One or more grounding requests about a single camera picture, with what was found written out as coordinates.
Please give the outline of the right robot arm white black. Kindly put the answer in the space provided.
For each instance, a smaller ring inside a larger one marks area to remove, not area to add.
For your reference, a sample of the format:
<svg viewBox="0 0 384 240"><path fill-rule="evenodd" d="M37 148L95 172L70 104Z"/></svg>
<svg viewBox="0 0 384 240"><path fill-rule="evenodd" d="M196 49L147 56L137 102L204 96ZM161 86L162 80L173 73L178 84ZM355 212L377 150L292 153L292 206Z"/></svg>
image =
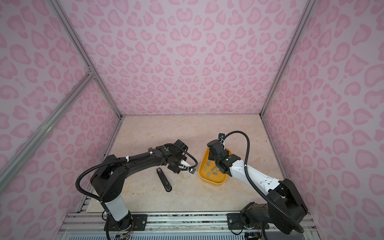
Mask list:
<svg viewBox="0 0 384 240"><path fill-rule="evenodd" d="M300 222L308 214L308 208L295 184L289 179L271 178L249 166L249 141L245 160L230 154L220 140L213 140L207 146L209 160L215 162L221 173L248 184L266 201L265 204L250 202L240 211L240 222L245 228L267 223L286 235L292 231L304 232Z"/></svg>

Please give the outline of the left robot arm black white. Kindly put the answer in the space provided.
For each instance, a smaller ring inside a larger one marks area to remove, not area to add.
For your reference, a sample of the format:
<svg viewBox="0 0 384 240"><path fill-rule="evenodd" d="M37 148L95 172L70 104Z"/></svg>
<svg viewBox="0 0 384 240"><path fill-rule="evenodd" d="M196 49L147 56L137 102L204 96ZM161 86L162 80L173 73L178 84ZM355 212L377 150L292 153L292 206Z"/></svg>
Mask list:
<svg viewBox="0 0 384 240"><path fill-rule="evenodd" d="M167 166L176 174L180 172L194 173L198 161L188 153L188 146L181 140L173 144L165 144L147 152L134 156L116 157L109 155L105 160L92 168L94 174L90 183L96 191L96 199L103 206L106 217L104 230L131 231L133 217L126 207L121 195L125 180L148 168Z"/></svg>

